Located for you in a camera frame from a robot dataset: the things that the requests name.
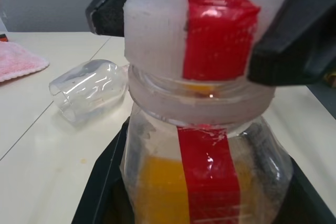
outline bottle neck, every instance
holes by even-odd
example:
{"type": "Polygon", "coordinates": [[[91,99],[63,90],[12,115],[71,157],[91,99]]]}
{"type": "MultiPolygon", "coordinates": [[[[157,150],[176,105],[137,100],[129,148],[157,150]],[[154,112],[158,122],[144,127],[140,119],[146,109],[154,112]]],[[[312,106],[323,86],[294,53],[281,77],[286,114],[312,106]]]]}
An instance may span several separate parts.
{"type": "Polygon", "coordinates": [[[235,128],[261,115],[274,88],[244,77],[226,82],[171,80],[131,65],[130,93],[147,114],[178,126],[235,128]]]}

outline plastic bottle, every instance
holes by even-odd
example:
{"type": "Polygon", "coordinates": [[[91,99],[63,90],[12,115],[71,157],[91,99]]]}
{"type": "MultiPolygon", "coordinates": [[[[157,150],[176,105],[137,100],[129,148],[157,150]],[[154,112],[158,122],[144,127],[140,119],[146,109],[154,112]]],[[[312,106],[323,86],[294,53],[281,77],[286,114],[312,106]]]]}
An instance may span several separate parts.
{"type": "Polygon", "coordinates": [[[274,220],[292,164],[261,117],[275,89],[245,68],[282,1],[126,2],[134,106],[121,170],[137,223],[274,220]]]}

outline yellow object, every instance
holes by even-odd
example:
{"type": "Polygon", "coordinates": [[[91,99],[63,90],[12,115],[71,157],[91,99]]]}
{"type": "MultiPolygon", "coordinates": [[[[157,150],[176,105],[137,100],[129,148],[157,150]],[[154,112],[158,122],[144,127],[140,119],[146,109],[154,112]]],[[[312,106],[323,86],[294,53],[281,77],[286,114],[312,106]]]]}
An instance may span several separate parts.
{"type": "Polygon", "coordinates": [[[195,91],[203,95],[210,95],[216,89],[216,86],[214,85],[201,85],[201,84],[185,84],[185,87],[189,90],[195,91]]]}
{"type": "Polygon", "coordinates": [[[331,77],[336,77],[336,71],[331,72],[331,73],[329,73],[329,74],[326,75],[326,78],[327,78],[327,79],[329,79],[329,78],[331,78],[331,77]]]}
{"type": "Polygon", "coordinates": [[[149,156],[140,171],[136,223],[190,224],[188,192],[181,161],[149,156]]]}

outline overturned plastic cup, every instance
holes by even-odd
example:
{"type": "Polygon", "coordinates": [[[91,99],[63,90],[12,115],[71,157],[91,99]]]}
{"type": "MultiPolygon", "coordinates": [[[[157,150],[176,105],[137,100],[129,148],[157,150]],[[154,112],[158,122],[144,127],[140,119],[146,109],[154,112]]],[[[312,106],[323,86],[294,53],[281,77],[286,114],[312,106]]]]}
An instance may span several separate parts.
{"type": "Polygon", "coordinates": [[[49,84],[54,103],[71,123],[87,121],[115,108],[126,87],[125,67],[109,60],[84,62],[49,84]]]}

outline plastic cup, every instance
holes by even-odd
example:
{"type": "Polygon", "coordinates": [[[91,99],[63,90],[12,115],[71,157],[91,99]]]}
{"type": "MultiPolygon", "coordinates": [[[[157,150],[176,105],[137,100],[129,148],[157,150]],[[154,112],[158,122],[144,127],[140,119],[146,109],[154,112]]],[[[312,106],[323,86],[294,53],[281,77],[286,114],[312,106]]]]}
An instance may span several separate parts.
{"type": "Polygon", "coordinates": [[[92,60],[49,84],[50,94],[71,123],[86,121],[113,109],[122,99],[127,73],[109,60],[92,60]]]}

